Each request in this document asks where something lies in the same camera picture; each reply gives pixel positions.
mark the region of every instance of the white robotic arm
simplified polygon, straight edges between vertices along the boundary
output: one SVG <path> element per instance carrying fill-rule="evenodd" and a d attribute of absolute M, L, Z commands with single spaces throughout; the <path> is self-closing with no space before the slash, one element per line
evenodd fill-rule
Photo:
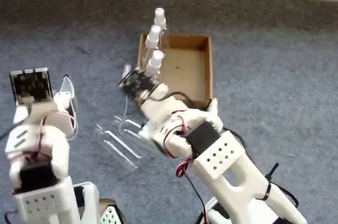
<path fill-rule="evenodd" d="M 47 68 L 12 71 L 10 78 L 16 112 L 5 153 L 24 223 L 125 223 L 116 205 L 103 204 L 105 210 L 100 218 L 96 186 L 90 182 L 73 185 L 68 175 L 68 141 L 78 131 L 76 100 L 69 78 L 63 78 L 54 98 Z"/>
<path fill-rule="evenodd" d="M 151 79 L 140 68 L 132 70 L 119 87 L 149 119 L 139 134 L 170 157 L 192 156 L 191 168 L 229 213 L 232 224 L 266 223 L 264 214 L 261 220 L 252 215 L 250 205 L 256 199 L 265 199 L 285 223 L 307 223 L 279 187 L 257 169 L 236 138 L 229 131 L 221 133 L 223 124 L 217 115 L 217 104 L 213 103 L 209 112 L 188 109 L 168 94 L 166 85 Z M 232 186 L 224 177 L 228 169 L 235 173 L 238 186 Z"/>

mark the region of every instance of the white bottle cap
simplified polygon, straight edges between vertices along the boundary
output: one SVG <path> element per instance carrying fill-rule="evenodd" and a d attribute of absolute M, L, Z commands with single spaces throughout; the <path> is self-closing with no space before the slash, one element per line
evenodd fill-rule
<path fill-rule="evenodd" d="M 161 67 L 162 60 L 164 58 L 164 54 L 160 50 L 155 50 L 153 52 L 153 56 L 149 60 L 149 64 L 153 68 Z"/>
<path fill-rule="evenodd" d="M 158 25 L 152 26 L 145 42 L 148 49 L 155 49 L 157 47 L 161 30 L 161 27 Z"/>
<path fill-rule="evenodd" d="M 160 26 L 162 30 L 167 27 L 167 22 L 166 22 L 165 15 L 164 15 L 164 9 L 161 7 L 155 9 L 154 24 Z"/>

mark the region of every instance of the circuit board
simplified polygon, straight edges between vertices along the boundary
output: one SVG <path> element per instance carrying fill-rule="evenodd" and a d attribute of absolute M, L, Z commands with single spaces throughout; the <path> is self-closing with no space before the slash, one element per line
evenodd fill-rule
<path fill-rule="evenodd" d="M 47 68 L 11 71 L 10 80 L 14 100 L 19 105 L 53 100 Z"/>
<path fill-rule="evenodd" d="M 118 87 L 135 100 L 140 107 L 147 97 L 159 85 L 159 82 L 148 76 L 141 68 L 131 70 L 118 84 Z"/>

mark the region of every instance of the gray carpet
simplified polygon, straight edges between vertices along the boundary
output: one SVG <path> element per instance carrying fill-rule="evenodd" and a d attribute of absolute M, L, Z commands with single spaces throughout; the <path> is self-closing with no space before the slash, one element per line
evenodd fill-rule
<path fill-rule="evenodd" d="M 92 142 L 95 123 L 123 112 L 117 81 L 135 62 L 153 9 L 166 9 L 173 33 L 213 39 L 214 89 L 224 123 L 242 134 L 263 172 L 298 197 L 308 223 L 338 219 L 338 4 L 295 0 L 0 0 L 0 127 L 15 105 L 7 73 L 49 67 L 59 88 L 68 73 L 80 110 L 71 143 L 74 182 L 91 181 L 130 223 L 192 223 L 201 205 L 177 161 L 156 156 L 121 176 Z M 135 107 L 131 115 L 140 119 Z M 5 141 L 0 143 L 4 149 Z M 0 153 L 0 212 L 14 209 Z M 204 200 L 211 196 L 193 177 Z"/>

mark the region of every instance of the brown cardboard tray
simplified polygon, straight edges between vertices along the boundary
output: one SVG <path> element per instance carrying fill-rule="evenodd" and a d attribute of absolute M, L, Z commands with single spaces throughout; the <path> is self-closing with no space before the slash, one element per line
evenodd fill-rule
<path fill-rule="evenodd" d="M 139 42 L 137 66 L 141 66 L 147 34 Z M 211 38 L 206 35 L 170 35 L 170 48 L 161 66 L 160 82 L 170 92 L 188 95 L 198 108 L 205 109 L 213 98 Z M 187 104 L 183 97 L 177 96 Z"/>

